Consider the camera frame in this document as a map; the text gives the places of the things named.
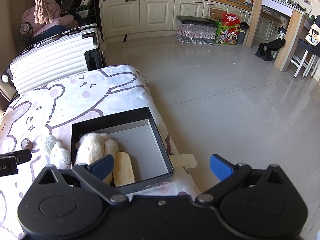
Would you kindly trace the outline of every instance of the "trash can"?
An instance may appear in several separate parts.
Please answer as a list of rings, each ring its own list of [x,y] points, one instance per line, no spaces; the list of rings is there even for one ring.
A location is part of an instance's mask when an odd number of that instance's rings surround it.
[[[239,28],[239,34],[237,37],[236,44],[243,44],[245,35],[247,33],[247,30],[249,29],[249,24],[245,22],[240,23],[240,28]]]

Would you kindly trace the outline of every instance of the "white plush toy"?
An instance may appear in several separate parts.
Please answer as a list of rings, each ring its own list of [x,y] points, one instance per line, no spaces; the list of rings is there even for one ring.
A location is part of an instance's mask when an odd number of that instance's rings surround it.
[[[118,144],[107,133],[87,133],[81,137],[75,164],[86,163],[90,165],[107,154],[113,159],[119,152]],[[104,180],[106,184],[112,181],[112,173]]]

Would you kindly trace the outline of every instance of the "tape roll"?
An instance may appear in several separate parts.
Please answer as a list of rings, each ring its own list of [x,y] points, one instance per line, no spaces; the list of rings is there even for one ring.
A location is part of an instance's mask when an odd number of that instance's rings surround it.
[[[28,138],[23,139],[20,146],[22,150],[28,149],[31,151],[33,148],[33,144]]]

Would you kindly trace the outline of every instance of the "white suitcase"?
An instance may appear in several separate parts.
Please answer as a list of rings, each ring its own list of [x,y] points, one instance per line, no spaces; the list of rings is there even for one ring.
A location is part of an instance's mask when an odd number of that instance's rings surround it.
[[[12,82],[20,95],[48,82],[102,68],[96,24],[82,26],[40,41],[10,64]]]

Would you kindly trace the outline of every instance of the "wooden table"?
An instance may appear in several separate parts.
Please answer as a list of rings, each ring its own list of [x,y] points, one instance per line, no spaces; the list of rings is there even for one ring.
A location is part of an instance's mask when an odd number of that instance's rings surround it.
[[[298,45],[299,38],[302,34],[303,27],[311,28],[311,21],[307,15],[299,9],[288,5],[279,0],[254,0],[250,27],[247,34],[246,46],[251,47],[255,36],[258,21],[261,14],[262,5],[267,6],[274,11],[279,11],[290,17],[289,25],[285,35],[285,45],[280,49],[279,54],[274,62],[274,66],[280,71],[286,71],[290,60]]]

